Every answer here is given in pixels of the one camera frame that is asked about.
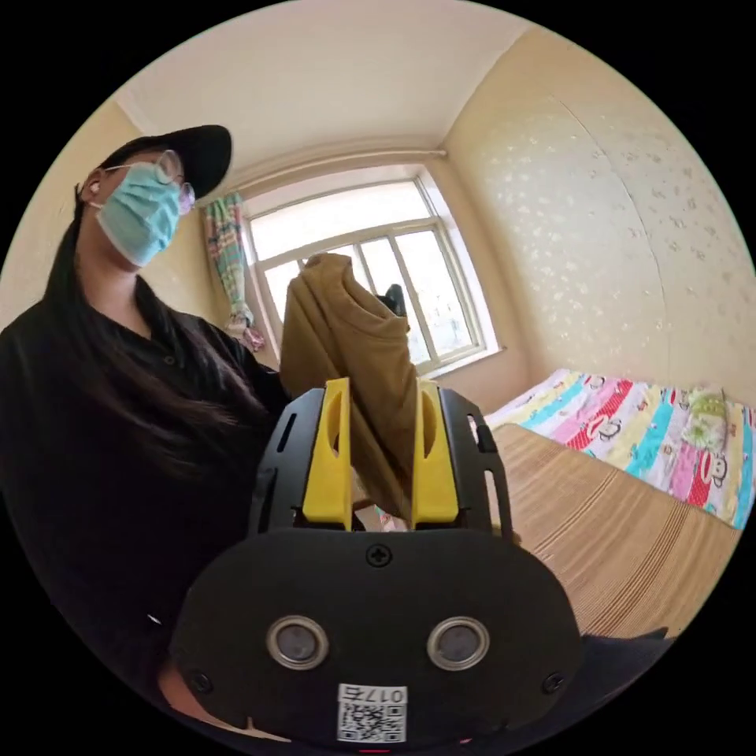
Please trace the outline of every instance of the screw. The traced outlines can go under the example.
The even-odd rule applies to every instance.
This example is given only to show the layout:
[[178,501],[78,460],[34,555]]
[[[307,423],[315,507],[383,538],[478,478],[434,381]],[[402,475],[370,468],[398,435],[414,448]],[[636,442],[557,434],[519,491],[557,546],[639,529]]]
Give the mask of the screw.
[[543,692],[546,695],[552,695],[553,693],[556,693],[562,686],[564,681],[565,678],[561,674],[559,674],[559,672],[555,672],[553,675],[549,675],[543,681]]
[[378,543],[371,546],[365,556],[371,567],[385,567],[391,561],[391,550]]
[[191,676],[191,686],[198,693],[210,693],[213,690],[213,683],[210,682],[210,678],[201,672],[195,672]]

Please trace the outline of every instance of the brown cloth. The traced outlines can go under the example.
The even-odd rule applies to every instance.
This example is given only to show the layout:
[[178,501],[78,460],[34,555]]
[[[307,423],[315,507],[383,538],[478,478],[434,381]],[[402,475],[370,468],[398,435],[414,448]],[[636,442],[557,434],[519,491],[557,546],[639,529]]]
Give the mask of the brown cloth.
[[280,376],[296,398],[349,377],[352,466],[384,512],[410,519],[417,370],[405,317],[354,279],[340,254],[311,257],[290,284]]

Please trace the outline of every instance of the ear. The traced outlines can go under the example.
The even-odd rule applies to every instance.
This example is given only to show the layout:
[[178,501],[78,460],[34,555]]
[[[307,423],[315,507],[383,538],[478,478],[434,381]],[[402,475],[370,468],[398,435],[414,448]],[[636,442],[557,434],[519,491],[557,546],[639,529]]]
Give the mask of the ear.
[[104,175],[104,171],[102,171],[101,169],[96,169],[92,171],[89,176],[87,176],[87,180],[84,182],[84,185],[81,189],[80,197],[82,198],[82,200],[87,203],[97,202]]

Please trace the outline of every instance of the black baseball cap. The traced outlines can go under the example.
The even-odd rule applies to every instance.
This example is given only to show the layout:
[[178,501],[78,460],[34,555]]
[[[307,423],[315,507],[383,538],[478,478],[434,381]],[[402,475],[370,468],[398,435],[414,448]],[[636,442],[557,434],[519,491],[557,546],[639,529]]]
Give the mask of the black baseball cap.
[[226,177],[231,165],[233,143],[225,126],[206,125],[184,128],[162,136],[140,136],[119,147],[99,168],[120,165],[138,152],[173,150],[181,158],[184,179],[195,190],[195,197],[206,197]]

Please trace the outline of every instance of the window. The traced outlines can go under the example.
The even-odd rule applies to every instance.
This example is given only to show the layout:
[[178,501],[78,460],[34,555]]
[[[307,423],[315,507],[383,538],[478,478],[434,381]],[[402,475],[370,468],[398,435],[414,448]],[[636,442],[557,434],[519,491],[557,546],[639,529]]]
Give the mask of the window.
[[289,283],[308,258],[351,257],[354,277],[375,295],[399,284],[409,321],[409,353],[420,372],[484,346],[441,219],[418,182],[400,180],[312,197],[249,221],[251,254],[265,308],[280,328]]

